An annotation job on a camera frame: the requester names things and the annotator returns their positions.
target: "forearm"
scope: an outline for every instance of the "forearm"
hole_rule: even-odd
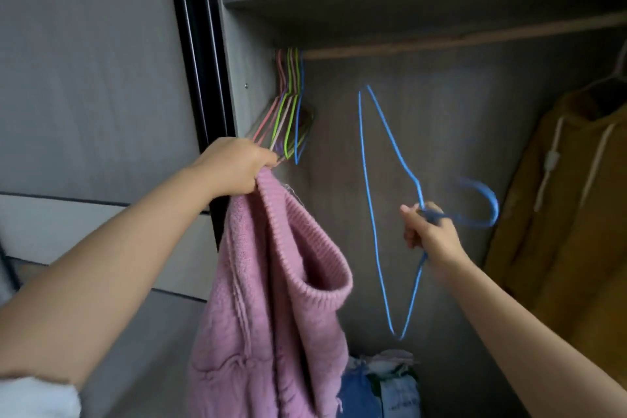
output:
[[[440,272],[534,418],[625,417],[627,392],[470,261]]]
[[[211,197],[184,169],[29,282],[0,310],[0,376],[82,386]]]

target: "white sleeve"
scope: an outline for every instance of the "white sleeve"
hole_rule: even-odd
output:
[[[0,418],[79,418],[80,399],[73,385],[33,377],[0,380]]]

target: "person's right arm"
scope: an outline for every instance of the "person's right arm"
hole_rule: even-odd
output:
[[[432,225],[401,207],[410,248],[455,297],[534,418],[626,418],[627,391],[498,287],[466,255],[451,220]]]

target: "hand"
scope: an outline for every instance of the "hand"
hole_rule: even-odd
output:
[[[442,212],[441,208],[430,201],[427,202],[426,207]],[[429,259],[436,269],[471,262],[459,242],[457,230],[455,230],[450,218],[442,218],[439,225],[433,225],[418,215],[417,211],[417,205],[412,208],[406,205],[401,206],[401,215],[405,222],[403,238],[407,242],[408,248],[415,248],[416,246],[423,248],[427,251]]]
[[[277,154],[250,139],[221,137],[191,166],[203,172],[214,197],[244,195],[255,190],[255,177],[262,167],[274,167]]]

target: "person's left hand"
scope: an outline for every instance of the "person's left hand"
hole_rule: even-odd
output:
[[[250,139],[221,137],[192,164],[203,172],[215,197],[244,195],[255,190],[255,177],[262,167],[274,167],[277,154]]]

